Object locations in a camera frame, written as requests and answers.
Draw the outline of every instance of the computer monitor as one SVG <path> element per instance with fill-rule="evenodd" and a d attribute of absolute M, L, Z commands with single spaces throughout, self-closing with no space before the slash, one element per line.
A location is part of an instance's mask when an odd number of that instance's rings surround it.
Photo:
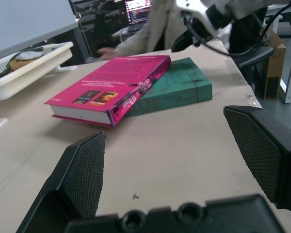
<path fill-rule="evenodd" d="M 141 23 L 148 19 L 151 0 L 125 1 L 125 7 L 129 24 Z"/>
<path fill-rule="evenodd" d="M 67 0 L 0 1 L 0 58 L 75 28 Z"/>

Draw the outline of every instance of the white basket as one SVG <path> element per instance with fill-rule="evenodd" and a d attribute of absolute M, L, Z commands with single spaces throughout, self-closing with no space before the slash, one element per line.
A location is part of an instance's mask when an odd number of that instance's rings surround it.
<path fill-rule="evenodd" d="M 72 46 L 72 42 L 45 45 L 44 56 L 0 78 L 0 100 L 10 98 L 45 74 L 56 70 L 57 66 L 72 57 Z M 0 72 L 5 70 L 6 64 L 15 54 L 0 59 Z"/>

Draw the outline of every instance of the black cord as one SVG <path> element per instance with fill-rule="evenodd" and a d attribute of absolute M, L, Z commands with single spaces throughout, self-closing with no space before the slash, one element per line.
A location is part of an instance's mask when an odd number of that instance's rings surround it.
<path fill-rule="evenodd" d="M 255 46 L 252 46 L 250 49 L 248 49 L 247 51 L 245 52 L 242 52 L 242 53 L 226 53 L 226 52 L 223 52 L 223 51 L 220 51 L 210 45 L 207 44 L 207 42 L 199 35 L 195 32 L 194 28 L 191 26 L 191 24 L 189 22 L 186 22 L 184 23 L 184 25 L 187 26 L 187 28 L 190 30 L 190 32 L 192 33 L 192 35 L 197 39 L 199 40 L 204 46 L 206 46 L 208 49 L 212 50 L 212 51 L 215 51 L 219 54 L 222 54 L 222 55 L 225 55 L 225 56 L 229 56 L 229 57 L 240 57 L 240 56 L 244 56 L 248 53 L 250 53 L 252 50 L 255 49 Z"/>
<path fill-rule="evenodd" d="M 271 24 L 274 22 L 274 20 L 285 10 L 287 10 L 288 8 L 291 7 L 291 2 L 285 6 L 284 8 L 282 8 L 280 11 L 278 11 L 268 22 L 268 24 L 266 25 L 264 31 L 262 32 L 262 35 L 257 39 L 257 43 L 262 41 L 262 38 L 265 36 L 265 34 L 267 33 L 268 29 L 270 28 Z M 196 33 L 196 31 L 194 30 L 194 28 L 191 26 L 189 20 L 184 17 L 184 25 L 187 26 L 187 28 L 189 29 L 189 31 L 192 33 L 192 35 L 195 37 L 195 39 L 199 40 L 204 46 L 206 46 L 208 49 L 215 51 L 219 54 L 225 55 L 225 56 L 229 56 L 229 57 L 241 57 L 244 56 L 248 53 L 250 53 L 251 51 L 253 51 L 256 46 L 252 46 L 251 48 L 249 48 L 247 51 L 242 52 L 242 53 L 226 53 L 223 51 L 218 50 L 217 48 L 214 48 L 210 45 L 207 44 L 207 42 L 199 35 Z"/>
<path fill-rule="evenodd" d="M 29 51 L 34 51 L 34 52 L 43 52 L 43 47 L 38 47 L 38 48 L 28 48 L 25 49 L 23 51 L 18 52 L 17 54 L 15 54 L 13 57 L 11 57 L 11 59 L 8 61 L 8 63 L 6 64 L 6 67 L 4 69 L 4 71 L 2 71 L 0 73 L 0 78 L 2 78 L 5 75 L 8 75 L 11 71 L 11 67 L 10 67 L 10 62 L 13 61 L 17 56 L 19 56 L 21 53 L 23 52 L 29 52 Z"/>
<path fill-rule="evenodd" d="M 286 5 L 284 8 L 282 8 L 280 11 L 278 11 L 269 21 L 267 26 L 265 27 L 264 31 L 262 32 L 261 37 L 263 38 L 265 36 L 265 34 L 267 33 L 267 31 L 269 30 L 270 26 L 272 25 L 272 23 L 275 21 L 275 19 L 281 14 L 283 13 L 285 10 L 287 10 L 288 8 L 291 7 L 291 2 Z"/>

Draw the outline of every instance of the book cover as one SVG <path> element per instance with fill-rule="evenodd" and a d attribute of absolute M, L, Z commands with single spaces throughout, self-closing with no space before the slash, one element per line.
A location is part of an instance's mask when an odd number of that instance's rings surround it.
<path fill-rule="evenodd" d="M 170 64 L 169 56 L 115 58 L 45 104 L 54 117 L 114 126 Z"/>
<path fill-rule="evenodd" d="M 191 58 L 173 61 L 169 70 L 127 112 L 137 116 L 212 99 L 212 84 Z"/>

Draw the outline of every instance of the table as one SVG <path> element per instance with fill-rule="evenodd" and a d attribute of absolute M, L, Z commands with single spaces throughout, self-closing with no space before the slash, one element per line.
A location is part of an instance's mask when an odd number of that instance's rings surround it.
<path fill-rule="evenodd" d="M 266 15 L 273 16 L 285 6 L 286 5 L 271 5 Z M 288 13 L 288 12 L 291 12 L 291 7 L 285 10 L 283 13 Z M 276 20 L 274 21 L 274 26 L 273 26 L 273 30 L 276 33 L 278 30 L 278 24 L 279 24 L 279 17 L 276 18 Z M 282 79 L 280 81 L 280 93 L 285 103 L 291 103 L 291 70 L 290 70 L 290 76 L 288 78 L 288 82 L 285 83 Z"/>
<path fill-rule="evenodd" d="M 221 42 L 211 44 L 224 49 Z M 226 105 L 258 104 L 234 62 L 205 47 L 170 51 L 191 57 L 213 83 L 213 100 L 126 118 L 106 134 L 97 215 L 261 193 L 223 115 Z M 15 232 L 65 148 L 102 128 L 52 118 L 43 103 L 105 62 L 45 77 L 0 101 L 0 233 Z M 132 199 L 136 194 L 140 199 Z M 271 205 L 291 233 L 291 212 Z"/>

